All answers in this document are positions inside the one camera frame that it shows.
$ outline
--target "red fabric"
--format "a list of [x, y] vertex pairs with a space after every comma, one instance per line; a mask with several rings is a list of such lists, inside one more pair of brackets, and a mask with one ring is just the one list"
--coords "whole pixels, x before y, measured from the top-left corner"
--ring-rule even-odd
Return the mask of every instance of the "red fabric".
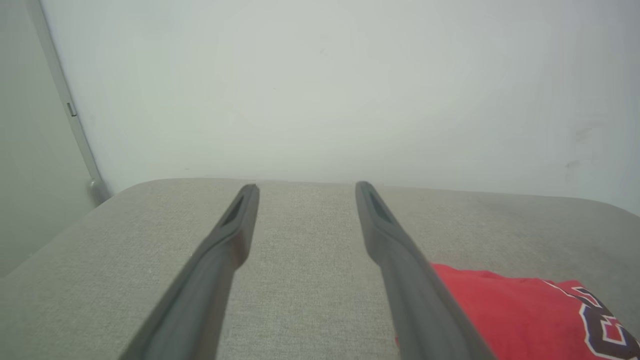
[[640, 359], [640, 344], [578, 281], [433, 267], [500, 360]]

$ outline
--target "folded red garment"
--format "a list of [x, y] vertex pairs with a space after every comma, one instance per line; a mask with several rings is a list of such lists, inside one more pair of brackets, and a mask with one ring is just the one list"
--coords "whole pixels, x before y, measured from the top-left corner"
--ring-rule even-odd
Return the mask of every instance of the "folded red garment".
[[578, 281], [433, 267], [500, 360], [640, 359], [640, 343]]

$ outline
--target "red shirt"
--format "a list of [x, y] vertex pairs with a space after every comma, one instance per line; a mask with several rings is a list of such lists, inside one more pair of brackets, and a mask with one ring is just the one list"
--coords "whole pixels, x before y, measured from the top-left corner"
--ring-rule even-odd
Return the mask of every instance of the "red shirt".
[[433, 267], [500, 360], [640, 359], [640, 343], [578, 281]]

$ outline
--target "wall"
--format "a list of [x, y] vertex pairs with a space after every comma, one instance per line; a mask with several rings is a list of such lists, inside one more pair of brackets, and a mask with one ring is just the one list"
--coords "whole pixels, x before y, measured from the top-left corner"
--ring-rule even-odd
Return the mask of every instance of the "wall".
[[368, 179], [640, 215], [637, 0], [43, 3], [114, 192]]
[[25, 2], [0, 2], [0, 278], [93, 209]]

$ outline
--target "gray mattress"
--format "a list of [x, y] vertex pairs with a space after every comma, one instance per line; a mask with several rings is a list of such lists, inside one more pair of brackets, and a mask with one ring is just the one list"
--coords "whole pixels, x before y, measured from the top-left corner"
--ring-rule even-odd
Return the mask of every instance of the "gray mattress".
[[[69, 227], [0, 282], [0, 358], [117, 358], [242, 184], [139, 184]], [[353, 185], [259, 186], [218, 359], [397, 359]], [[430, 261], [578, 279], [640, 334], [639, 217], [591, 200], [376, 187]]]

